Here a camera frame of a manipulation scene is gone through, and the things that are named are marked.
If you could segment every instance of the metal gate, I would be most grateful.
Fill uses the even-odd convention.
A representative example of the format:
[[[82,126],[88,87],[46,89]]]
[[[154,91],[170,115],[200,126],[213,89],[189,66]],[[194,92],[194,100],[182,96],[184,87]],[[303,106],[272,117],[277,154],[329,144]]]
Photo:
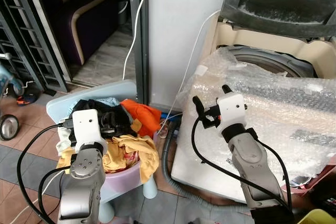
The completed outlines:
[[[33,78],[41,90],[67,92],[49,41],[35,18],[30,0],[0,0],[0,50],[12,63],[1,61],[19,78]]]

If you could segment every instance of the bubble wrap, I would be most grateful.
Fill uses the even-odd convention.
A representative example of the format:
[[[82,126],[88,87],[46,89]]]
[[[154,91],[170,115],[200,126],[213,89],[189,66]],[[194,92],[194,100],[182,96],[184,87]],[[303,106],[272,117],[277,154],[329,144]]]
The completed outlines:
[[[336,154],[336,80],[287,78],[238,62],[227,49],[219,48],[200,63],[177,95],[183,108],[178,145],[186,157],[199,161],[191,145],[197,118],[192,97],[197,95],[208,108],[223,95],[223,84],[244,96],[246,128],[253,127],[259,139],[281,156],[290,178],[316,176]],[[207,159],[237,173],[230,164],[231,152],[214,127],[205,130],[199,123],[195,143]],[[281,178],[281,166],[269,151],[268,164]]]

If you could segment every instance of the white wall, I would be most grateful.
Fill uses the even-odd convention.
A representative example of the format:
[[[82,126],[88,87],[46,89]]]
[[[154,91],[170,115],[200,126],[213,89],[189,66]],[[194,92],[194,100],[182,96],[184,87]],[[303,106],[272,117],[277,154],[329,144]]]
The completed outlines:
[[[223,0],[149,0],[150,102],[170,107],[204,19]],[[198,64],[206,26],[195,50],[189,77]]]

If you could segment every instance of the yellow object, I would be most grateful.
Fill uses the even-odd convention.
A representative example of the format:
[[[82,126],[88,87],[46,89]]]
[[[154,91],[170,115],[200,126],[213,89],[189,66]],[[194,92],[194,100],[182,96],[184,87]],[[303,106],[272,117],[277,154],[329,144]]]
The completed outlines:
[[[336,220],[321,209],[310,211],[298,224],[336,224]]]
[[[134,119],[133,123],[131,124],[131,129],[135,132],[138,132],[142,127],[142,123],[138,119]]]
[[[149,136],[124,135],[113,137],[113,141],[118,141],[119,147],[125,146],[126,153],[139,152],[140,179],[142,183],[146,183],[159,166],[159,155],[153,140]]]
[[[159,155],[153,140],[149,136],[134,137],[124,135],[113,137],[112,141],[107,141],[108,150],[103,156],[103,167],[105,172],[112,172],[129,167],[130,161],[125,158],[126,154],[138,152],[140,158],[140,178],[142,183],[146,183],[150,176],[159,166]],[[69,147],[61,154],[57,168],[70,165],[71,155],[75,151]]]

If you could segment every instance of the gray hose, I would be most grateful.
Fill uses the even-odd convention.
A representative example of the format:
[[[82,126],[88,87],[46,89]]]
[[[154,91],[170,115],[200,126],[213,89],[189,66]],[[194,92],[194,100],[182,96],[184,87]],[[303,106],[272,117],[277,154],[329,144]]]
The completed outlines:
[[[165,180],[168,182],[169,185],[171,185],[179,195],[182,195],[200,205],[203,207],[209,209],[209,210],[214,210],[214,211],[229,211],[229,212],[237,212],[237,211],[246,211],[246,207],[242,208],[242,205],[237,205],[237,206],[221,206],[221,205],[215,205],[212,204],[204,199],[202,199],[200,196],[197,196],[193,193],[190,193],[189,191],[186,191],[185,189],[182,188],[182,184],[173,180],[171,175],[168,172],[168,166],[167,166],[167,161],[168,161],[168,151],[170,148],[170,145],[172,143],[172,138],[174,131],[178,127],[180,123],[177,121],[173,121],[169,125],[169,131],[166,137],[166,141],[163,146],[163,151],[162,151],[162,173],[163,177]]]

